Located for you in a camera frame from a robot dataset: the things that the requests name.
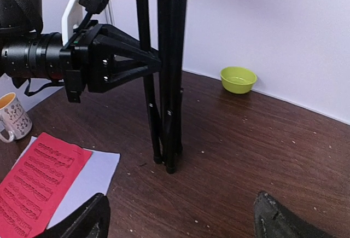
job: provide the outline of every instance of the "paper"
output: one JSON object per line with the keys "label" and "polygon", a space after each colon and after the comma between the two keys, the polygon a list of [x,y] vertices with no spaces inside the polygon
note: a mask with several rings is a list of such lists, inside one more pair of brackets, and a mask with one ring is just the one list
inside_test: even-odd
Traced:
{"label": "paper", "polygon": [[41,134],[0,184],[0,236],[42,233],[91,155]]}
{"label": "paper", "polygon": [[[35,140],[35,137],[31,138],[29,145],[22,152],[17,161],[20,160]],[[66,196],[63,198],[61,204],[53,215],[48,228],[53,227],[67,218],[96,193],[107,194],[115,169],[119,163],[120,154],[99,152],[97,150],[90,151],[92,151],[91,158],[88,160]]]}

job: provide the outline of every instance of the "black vertical rod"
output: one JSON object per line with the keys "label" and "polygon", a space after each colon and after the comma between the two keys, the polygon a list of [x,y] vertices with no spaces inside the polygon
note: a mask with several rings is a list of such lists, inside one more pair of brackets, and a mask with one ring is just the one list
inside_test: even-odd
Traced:
{"label": "black vertical rod", "polygon": [[166,164],[168,155],[168,109],[170,104],[170,51],[171,51],[171,29],[170,29],[170,5],[171,0],[157,0],[158,2],[158,50],[162,62],[159,72],[159,96],[160,113],[162,122],[163,139],[163,161]]}
{"label": "black vertical rod", "polygon": [[167,162],[168,173],[175,173],[175,153],[178,153],[181,140],[181,103],[182,103],[182,63],[185,38],[187,0],[171,0],[170,3],[170,43],[169,43],[169,73],[170,101],[168,114],[170,124],[167,138]]}
{"label": "black vertical rod", "polygon": [[[151,38],[149,26],[149,7],[148,0],[136,0],[137,3],[137,19],[138,31],[140,40],[140,49],[151,51]],[[157,164],[162,163],[162,155],[160,151],[159,136],[160,136],[160,118],[155,101],[154,80],[153,74],[143,78],[144,92],[146,96],[148,122],[151,132],[153,145],[153,159]]]}

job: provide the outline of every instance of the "wooden surface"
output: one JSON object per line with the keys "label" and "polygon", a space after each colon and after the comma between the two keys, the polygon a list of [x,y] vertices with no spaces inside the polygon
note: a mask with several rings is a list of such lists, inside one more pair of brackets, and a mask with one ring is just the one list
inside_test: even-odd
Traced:
{"label": "wooden surface", "polygon": [[[141,80],[86,92],[80,105],[61,90],[29,112],[31,135],[121,153],[109,237],[253,237],[260,190],[350,237],[349,126],[258,93],[230,94],[206,77],[184,73],[183,86],[184,154],[174,175],[152,162]],[[0,143],[0,181],[28,141]]]}

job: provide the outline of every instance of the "lime green bowl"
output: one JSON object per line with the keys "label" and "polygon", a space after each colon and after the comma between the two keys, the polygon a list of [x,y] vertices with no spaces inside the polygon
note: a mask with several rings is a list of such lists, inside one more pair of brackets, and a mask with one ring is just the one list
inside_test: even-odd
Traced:
{"label": "lime green bowl", "polygon": [[227,67],[221,71],[221,81],[229,92],[245,94],[251,91],[258,77],[243,67]]}

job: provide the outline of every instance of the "patterned mug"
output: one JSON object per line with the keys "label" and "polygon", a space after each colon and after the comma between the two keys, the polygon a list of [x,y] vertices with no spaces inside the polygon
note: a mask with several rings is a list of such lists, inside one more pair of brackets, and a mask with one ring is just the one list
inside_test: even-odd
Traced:
{"label": "patterned mug", "polygon": [[21,102],[13,92],[0,98],[0,122],[9,134],[7,139],[0,133],[0,140],[6,143],[24,138],[33,126]]}

